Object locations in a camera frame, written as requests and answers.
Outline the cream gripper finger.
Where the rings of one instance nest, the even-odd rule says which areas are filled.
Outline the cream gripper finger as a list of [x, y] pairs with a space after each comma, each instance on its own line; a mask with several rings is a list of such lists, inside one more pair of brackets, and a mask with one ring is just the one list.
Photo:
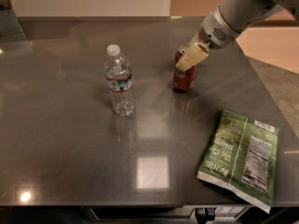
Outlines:
[[196, 66], [209, 56], [208, 47], [199, 42], [193, 43], [176, 63], [176, 68], [181, 72], [186, 72]]

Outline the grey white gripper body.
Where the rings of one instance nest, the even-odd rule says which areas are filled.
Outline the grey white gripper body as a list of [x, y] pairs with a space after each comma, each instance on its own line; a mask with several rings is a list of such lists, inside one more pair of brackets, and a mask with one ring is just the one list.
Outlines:
[[240, 36], [231, 28], [223, 16], [220, 8], [215, 8], [200, 24], [198, 32], [189, 42], [203, 43], [208, 49], [223, 49]]

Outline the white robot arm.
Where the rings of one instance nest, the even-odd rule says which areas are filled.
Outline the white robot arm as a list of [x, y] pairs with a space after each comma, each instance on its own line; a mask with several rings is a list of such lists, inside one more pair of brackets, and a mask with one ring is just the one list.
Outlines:
[[211, 49], [222, 49], [247, 28], [286, 9], [299, 20], [299, 0], [223, 0], [200, 24], [199, 31], [176, 63], [186, 72], [204, 61]]

